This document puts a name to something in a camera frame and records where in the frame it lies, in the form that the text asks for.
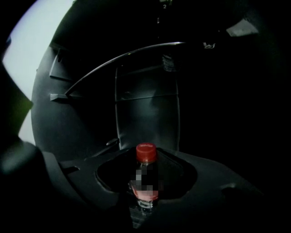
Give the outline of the small red object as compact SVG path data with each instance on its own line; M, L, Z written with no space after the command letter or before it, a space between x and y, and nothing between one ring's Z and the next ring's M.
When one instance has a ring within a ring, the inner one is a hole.
M130 191L135 201L130 201L133 228L139 228L152 214L159 198L158 155L155 144L144 142L135 148L135 168L130 177Z

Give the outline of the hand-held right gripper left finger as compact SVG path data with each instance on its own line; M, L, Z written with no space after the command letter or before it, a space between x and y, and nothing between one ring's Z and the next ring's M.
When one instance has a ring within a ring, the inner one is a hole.
M52 187L75 205L120 213L137 206L129 187L136 165L134 148L62 162L49 152L43 158Z

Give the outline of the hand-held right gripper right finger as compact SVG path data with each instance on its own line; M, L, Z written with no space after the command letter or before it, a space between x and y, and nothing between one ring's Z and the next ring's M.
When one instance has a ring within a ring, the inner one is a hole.
M148 228L263 228L264 195L227 166L166 150L196 169L193 186L178 199L161 200Z

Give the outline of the black mini fridge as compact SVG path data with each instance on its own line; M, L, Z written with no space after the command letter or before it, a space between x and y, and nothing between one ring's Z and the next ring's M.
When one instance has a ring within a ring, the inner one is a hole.
M36 145L61 161L141 142L276 153L284 14L282 0L74 0L37 69Z

